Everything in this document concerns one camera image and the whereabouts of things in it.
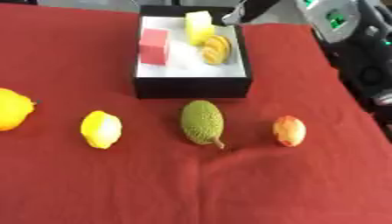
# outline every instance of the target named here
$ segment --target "green durian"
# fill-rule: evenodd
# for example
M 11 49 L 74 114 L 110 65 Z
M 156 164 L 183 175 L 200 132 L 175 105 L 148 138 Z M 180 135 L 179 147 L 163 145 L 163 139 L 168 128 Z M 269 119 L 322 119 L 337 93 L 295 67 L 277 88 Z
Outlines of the green durian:
M 221 112 L 209 101 L 192 101 L 182 111 L 182 130 L 196 144 L 216 144 L 224 149 L 220 140 L 223 126 Z

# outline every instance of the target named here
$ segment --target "green light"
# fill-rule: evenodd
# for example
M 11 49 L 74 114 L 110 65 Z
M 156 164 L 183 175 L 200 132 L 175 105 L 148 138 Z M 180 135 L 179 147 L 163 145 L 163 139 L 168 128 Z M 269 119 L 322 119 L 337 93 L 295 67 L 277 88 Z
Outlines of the green light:
M 326 14 L 326 19 L 329 21 L 333 29 L 341 27 L 346 22 L 345 17 L 340 14 L 338 10 L 330 11 Z
M 304 3 L 306 4 L 306 6 L 309 6 L 309 5 L 311 5 L 311 3 L 313 2 L 314 0 L 304 0 Z

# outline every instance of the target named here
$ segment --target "gray floor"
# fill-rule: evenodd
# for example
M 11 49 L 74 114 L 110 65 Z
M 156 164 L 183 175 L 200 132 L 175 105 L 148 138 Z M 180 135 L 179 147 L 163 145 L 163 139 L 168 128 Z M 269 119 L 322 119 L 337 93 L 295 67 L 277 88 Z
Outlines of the gray floor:
M 134 0 L 139 4 L 169 4 L 170 0 Z M 39 4 L 54 7 L 72 7 L 92 10 L 138 11 L 131 0 L 38 0 Z M 183 5 L 235 6 L 239 0 L 181 0 Z M 252 22 L 302 24 L 302 16 L 293 0 L 281 0 L 269 11 Z

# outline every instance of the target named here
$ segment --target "yellow fruit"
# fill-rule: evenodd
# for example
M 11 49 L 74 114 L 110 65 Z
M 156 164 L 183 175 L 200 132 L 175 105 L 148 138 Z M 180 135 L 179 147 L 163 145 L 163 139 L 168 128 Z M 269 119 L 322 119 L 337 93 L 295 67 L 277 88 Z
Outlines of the yellow fruit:
M 186 13 L 185 31 L 190 45 L 202 45 L 215 32 L 213 19 L 209 12 L 204 10 Z
M 120 138 L 122 125 L 116 116 L 97 110 L 86 116 L 80 132 L 91 147 L 106 150 Z
M 227 38 L 213 35 L 209 38 L 201 51 L 204 61 L 210 65 L 224 63 L 231 53 L 231 45 Z
M 216 144 L 224 149 L 220 140 L 223 125 L 221 112 L 209 101 L 192 101 L 182 111 L 182 130 L 196 144 Z
M 19 126 L 34 111 L 34 104 L 24 95 L 0 88 L 0 131 Z
M 288 147 L 300 145 L 306 136 L 305 125 L 299 119 L 290 115 L 277 119 L 273 129 L 277 140 Z

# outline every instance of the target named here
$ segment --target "pink cube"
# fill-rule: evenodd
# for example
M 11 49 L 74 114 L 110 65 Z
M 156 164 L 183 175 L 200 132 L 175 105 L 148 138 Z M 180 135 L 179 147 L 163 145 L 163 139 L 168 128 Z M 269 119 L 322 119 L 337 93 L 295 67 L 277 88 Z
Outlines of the pink cube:
M 152 65 L 166 65 L 169 52 L 168 31 L 144 29 L 139 41 L 141 62 Z

